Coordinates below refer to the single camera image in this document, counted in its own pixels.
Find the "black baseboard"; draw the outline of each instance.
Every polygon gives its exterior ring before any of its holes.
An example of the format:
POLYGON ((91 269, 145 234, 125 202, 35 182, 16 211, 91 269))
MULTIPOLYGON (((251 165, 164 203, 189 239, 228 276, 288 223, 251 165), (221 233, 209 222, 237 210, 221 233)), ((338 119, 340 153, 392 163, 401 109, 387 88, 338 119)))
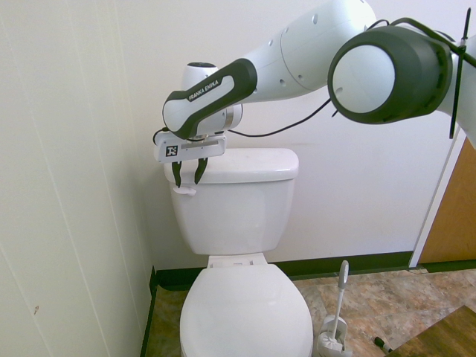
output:
MULTIPOLYGON (((272 263, 278 266, 291 280, 337 275, 342 260, 350 265, 350 274, 408 268, 412 251, 398 253, 368 254, 351 257, 335 257, 272 263)), ((192 286, 204 268, 157 270, 156 282, 166 290, 183 291, 192 286)))
POLYGON ((147 351, 147 344, 149 343, 150 326, 152 325, 155 298, 157 296, 157 286, 158 286, 157 274, 155 273, 154 266, 152 266, 152 273, 150 274, 150 280, 149 280, 149 288, 150 288, 150 294, 151 294, 149 316, 147 318, 147 325, 146 325, 146 330, 144 332, 144 339, 142 340, 141 357, 145 357, 146 351, 147 351))
POLYGON ((428 270, 429 273, 438 273, 441 271, 455 271, 455 270, 466 270, 466 269, 475 269, 476 260, 458 260, 455 262, 441 262, 441 263, 423 263, 420 264, 428 270))

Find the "wooden door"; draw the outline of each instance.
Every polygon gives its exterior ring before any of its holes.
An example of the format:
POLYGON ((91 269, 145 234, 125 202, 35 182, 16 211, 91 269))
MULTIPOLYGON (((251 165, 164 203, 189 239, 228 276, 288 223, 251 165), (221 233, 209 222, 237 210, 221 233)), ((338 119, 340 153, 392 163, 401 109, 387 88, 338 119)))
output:
POLYGON ((476 259, 476 150, 465 140, 419 263, 476 259))

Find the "toilet hinge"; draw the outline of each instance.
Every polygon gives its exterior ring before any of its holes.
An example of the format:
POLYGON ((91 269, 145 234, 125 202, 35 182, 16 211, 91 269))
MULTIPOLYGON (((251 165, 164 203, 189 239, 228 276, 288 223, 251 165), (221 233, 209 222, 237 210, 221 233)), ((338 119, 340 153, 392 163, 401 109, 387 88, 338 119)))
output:
POLYGON ((268 264, 263 253, 243 255, 210 255, 208 268, 224 268, 227 266, 255 266, 268 264))

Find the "toilet flush handle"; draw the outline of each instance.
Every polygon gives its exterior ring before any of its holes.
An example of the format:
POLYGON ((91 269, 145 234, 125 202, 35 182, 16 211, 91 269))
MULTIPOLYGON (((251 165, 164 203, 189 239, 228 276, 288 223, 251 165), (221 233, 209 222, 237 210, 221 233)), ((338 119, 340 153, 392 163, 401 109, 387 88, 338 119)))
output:
POLYGON ((191 187, 185 187, 185 186, 174 187, 173 190, 181 195, 195 196, 196 194, 196 190, 194 190, 191 187))

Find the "toilet seat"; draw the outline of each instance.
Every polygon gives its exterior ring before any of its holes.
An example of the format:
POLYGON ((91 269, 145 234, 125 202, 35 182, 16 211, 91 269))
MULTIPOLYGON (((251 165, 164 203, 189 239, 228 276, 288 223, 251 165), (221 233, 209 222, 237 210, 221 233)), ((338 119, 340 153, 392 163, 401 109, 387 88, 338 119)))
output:
POLYGON ((206 268, 184 303, 180 339, 184 357, 309 357, 312 322, 275 265, 206 268))

